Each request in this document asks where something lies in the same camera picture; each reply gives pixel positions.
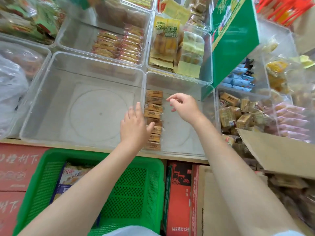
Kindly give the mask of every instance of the person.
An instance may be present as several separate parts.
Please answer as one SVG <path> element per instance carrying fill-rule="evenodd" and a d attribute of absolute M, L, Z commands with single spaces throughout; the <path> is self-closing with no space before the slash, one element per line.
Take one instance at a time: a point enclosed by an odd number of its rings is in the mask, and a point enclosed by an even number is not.
<path fill-rule="evenodd" d="M 224 142 L 193 97 L 177 93 L 167 101 L 173 107 L 172 112 L 177 111 L 198 134 L 218 186 L 243 236 L 302 235 L 281 202 Z M 153 122 L 146 126 L 139 102 L 135 110 L 130 107 L 121 121 L 118 146 L 43 210 L 19 236 L 87 235 L 116 181 L 148 142 L 153 128 Z M 157 234 L 130 226 L 128 230 L 118 229 L 108 235 Z"/>

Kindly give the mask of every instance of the person's right hand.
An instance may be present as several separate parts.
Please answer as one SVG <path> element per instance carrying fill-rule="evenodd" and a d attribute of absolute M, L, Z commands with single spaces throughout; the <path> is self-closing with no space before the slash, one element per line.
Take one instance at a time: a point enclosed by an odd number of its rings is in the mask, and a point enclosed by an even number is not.
<path fill-rule="evenodd" d="M 190 95 L 176 93 L 168 97 L 166 101 L 173 107 L 172 112 L 178 111 L 179 116 L 190 124 L 202 115 L 196 100 Z"/>

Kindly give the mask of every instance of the person's left hand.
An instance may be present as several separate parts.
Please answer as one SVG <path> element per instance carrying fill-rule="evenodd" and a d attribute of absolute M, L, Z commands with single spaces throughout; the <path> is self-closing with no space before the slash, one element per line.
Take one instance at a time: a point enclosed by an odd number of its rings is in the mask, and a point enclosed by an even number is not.
<path fill-rule="evenodd" d="M 125 114 L 125 118 L 120 123 L 120 141 L 132 147 L 137 153 L 148 142 L 151 132 L 154 128 L 154 122 L 146 125 L 139 102 L 136 104 L 136 110 L 133 106 Z"/>

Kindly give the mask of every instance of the green basket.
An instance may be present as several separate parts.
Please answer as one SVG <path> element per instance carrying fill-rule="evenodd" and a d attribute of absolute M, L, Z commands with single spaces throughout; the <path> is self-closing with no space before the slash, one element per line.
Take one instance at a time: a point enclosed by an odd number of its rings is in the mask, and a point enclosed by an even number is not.
<path fill-rule="evenodd" d="M 52 148 L 42 156 L 17 216 L 17 235 L 49 204 L 64 163 L 96 165 L 107 153 Z M 164 166 L 159 159 L 136 156 L 116 182 L 101 210 L 99 236 L 128 225 L 140 225 L 159 233 L 164 202 Z"/>

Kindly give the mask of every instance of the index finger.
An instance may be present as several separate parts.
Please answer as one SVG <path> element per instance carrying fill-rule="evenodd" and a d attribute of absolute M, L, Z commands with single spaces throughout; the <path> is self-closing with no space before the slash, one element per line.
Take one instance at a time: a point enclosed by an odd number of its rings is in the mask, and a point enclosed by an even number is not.
<path fill-rule="evenodd" d="M 143 117 L 143 113 L 142 113 L 142 110 L 141 110 L 140 102 L 137 102 L 137 104 L 136 104 L 136 117 L 137 118 Z"/>
<path fill-rule="evenodd" d="M 172 96 L 169 96 L 166 101 L 170 101 L 171 99 L 181 99 L 181 100 L 184 100 L 187 98 L 187 94 L 184 94 L 184 93 L 176 93 L 176 94 L 173 94 Z"/>

